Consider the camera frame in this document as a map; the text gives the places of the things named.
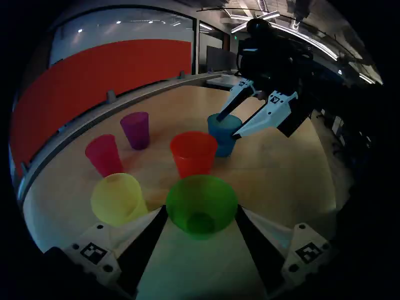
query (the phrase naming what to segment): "purple plastic cup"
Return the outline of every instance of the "purple plastic cup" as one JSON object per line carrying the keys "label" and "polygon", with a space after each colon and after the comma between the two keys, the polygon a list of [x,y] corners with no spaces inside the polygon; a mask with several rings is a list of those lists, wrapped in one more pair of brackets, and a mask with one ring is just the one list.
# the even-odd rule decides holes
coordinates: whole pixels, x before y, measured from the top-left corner
{"label": "purple plastic cup", "polygon": [[149,146],[149,114],[147,112],[130,113],[124,116],[119,123],[133,149],[143,150]]}

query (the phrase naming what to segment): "plastic cup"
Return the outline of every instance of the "plastic cup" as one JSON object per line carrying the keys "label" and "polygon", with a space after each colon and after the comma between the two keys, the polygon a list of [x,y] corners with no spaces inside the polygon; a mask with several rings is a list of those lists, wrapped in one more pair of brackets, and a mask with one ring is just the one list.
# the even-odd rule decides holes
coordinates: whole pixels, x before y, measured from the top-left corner
{"label": "plastic cup", "polygon": [[147,112],[130,113],[124,116],[119,123],[133,149],[143,150],[149,146],[149,114]]}
{"label": "plastic cup", "polygon": [[208,133],[212,135],[218,143],[215,156],[228,157],[231,155],[236,143],[236,140],[232,138],[232,134],[242,125],[242,120],[234,115],[228,114],[226,118],[218,122],[218,115],[218,113],[215,113],[208,117]]}
{"label": "plastic cup", "polygon": [[232,187],[210,175],[186,177],[166,198],[171,221],[195,239],[207,239],[235,218],[238,199]]}
{"label": "plastic cup", "polygon": [[86,157],[103,177],[115,173],[123,173],[116,138],[112,134],[104,134],[92,140],[85,150]]}
{"label": "plastic cup", "polygon": [[138,181],[125,173],[102,179],[93,190],[91,209],[96,217],[118,227],[148,213]]}
{"label": "plastic cup", "polygon": [[180,178],[209,174],[217,151],[217,141],[200,131],[188,131],[175,136],[169,145]]}

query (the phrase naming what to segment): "yellow plastic cup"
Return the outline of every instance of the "yellow plastic cup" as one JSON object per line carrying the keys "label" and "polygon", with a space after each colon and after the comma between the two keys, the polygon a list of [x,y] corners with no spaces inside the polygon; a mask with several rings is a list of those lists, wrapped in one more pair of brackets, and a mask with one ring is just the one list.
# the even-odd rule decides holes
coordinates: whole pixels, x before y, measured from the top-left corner
{"label": "yellow plastic cup", "polygon": [[94,187],[90,203],[95,216],[114,227],[148,213],[139,182],[125,173],[115,173],[103,178]]}

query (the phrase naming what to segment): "wooden table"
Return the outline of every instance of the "wooden table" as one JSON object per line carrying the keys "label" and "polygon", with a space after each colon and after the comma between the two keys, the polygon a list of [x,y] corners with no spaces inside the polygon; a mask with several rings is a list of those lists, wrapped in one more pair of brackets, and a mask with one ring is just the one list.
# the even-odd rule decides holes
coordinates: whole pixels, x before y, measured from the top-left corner
{"label": "wooden table", "polygon": [[[23,212],[27,227],[42,251],[64,248],[98,222],[90,196],[102,179],[85,156],[88,143],[113,134],[123,166],[140,183],[150,210],[165,203],[179,180],[171,139],[185,131],[207,132],[207,117],[219,112],[227,91],[181,86],[137,103],[99,123],[65,147],[30,187]],[[233,115],[246,120],[261,101],[250,98]],[[149,113],[150,146],[133,151],[120,126],[123,116]],[[290,137],[267,128],[237,141],[229,158],[217,158],[211,172],[229,183],[239,203],[287,227],[335,209],[328,162],[309,119]]]}

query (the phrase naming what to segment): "red wall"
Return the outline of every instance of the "red wall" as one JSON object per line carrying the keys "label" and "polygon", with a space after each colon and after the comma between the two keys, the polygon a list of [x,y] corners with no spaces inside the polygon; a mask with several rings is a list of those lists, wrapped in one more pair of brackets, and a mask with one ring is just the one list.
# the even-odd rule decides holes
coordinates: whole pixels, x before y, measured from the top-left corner
{"label": "red wall", "polygon": [[28,87],[11,118],[10,147],[18,174],[73,118],[106,100],[159,80],[191,73],[191,43],[168,39],[120,41],[70,56]]}

